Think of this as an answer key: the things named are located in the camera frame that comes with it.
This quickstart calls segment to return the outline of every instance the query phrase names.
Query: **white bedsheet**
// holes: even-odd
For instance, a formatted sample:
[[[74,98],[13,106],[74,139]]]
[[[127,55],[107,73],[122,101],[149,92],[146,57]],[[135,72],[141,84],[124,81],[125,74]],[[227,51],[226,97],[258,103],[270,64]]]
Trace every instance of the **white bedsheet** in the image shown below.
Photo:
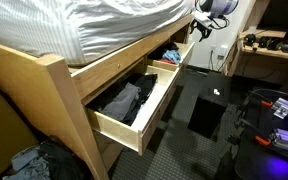
[[[0,44],[89,64],[189,14],[192,0],[0,0]]]

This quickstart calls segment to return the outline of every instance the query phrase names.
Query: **floor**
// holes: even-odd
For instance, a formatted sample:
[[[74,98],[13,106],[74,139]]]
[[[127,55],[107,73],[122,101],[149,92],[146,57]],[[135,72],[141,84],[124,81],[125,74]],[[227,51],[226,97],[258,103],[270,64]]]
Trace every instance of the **floor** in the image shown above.
[[[234,132],[232,115],[252,86],[232,84],[232,102],[224,112],[214,142],[187,128],[205,76],[186,71],[142,157],[125,148],[109,174],[112,180],[212,179],[226,137]]]

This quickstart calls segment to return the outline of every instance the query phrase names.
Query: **open drawer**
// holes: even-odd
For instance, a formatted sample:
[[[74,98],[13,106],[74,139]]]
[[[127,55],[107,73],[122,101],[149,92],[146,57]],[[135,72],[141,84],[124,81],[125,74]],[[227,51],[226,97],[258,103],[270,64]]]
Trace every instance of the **open drawer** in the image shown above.
[[[142,155],[151,139],[160,116],[165,110],[173,92],[173,85],[179,69],[168,71],[143,64],[130,70],[133,73],[157,74],[157,82],[146,103],[139,110],[131,126],[123,124],[100,112],[87,108],[89,119],[94,130],[127,146]]]
[[[182,44],[182,43],[175,43],[177,45],[178,52],[181,55],[181,61],[179,64],[169,64],[165,62],[160,62],[158,60],[148,59],[147,64],[154,67],[159,67],[162,69],[175,71],[176,68],[180,67],[183,64],[188,64],[189,60],[192,57],[194,42],[192,44]]]

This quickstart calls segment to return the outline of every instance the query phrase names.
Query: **white wall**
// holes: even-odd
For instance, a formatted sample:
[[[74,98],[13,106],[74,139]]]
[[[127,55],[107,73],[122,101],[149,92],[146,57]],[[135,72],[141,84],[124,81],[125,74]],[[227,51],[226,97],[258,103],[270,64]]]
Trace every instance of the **white wall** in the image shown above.
[[[238,32],[241,31],[242,24],[245,23],[245,20],[247,19],[245,14],[247,14],[248,8],[251,8],[250,5],[252,2],[254,2],[254,0],[240,0],[235,11],[226,16],[230,20],[230,26],[222,30],[213,30],[210,37],[204,39],[202,42],[198,42],[201,38],[201,33],[195,29],[194,33],[189,38],[189,42],[195,41],[194,51],[189,65],[210,69],[209,60],[211,46],[215,45],[216,50],[213,54],[213,64],[214,69],[217,70],[224,62],[223,60],[219,60],[219,62],[217,60],[217,54],[221,45],[226,45],[228,47],[228,53],[230,47],[236,40]]]

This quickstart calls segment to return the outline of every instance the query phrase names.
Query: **monitor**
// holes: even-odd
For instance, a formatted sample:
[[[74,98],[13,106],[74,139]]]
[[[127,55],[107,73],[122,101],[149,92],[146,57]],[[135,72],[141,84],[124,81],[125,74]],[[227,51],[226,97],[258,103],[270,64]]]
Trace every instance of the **monitor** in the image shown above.
[[[288,32],[288,0],[270,0],[257,29]]]

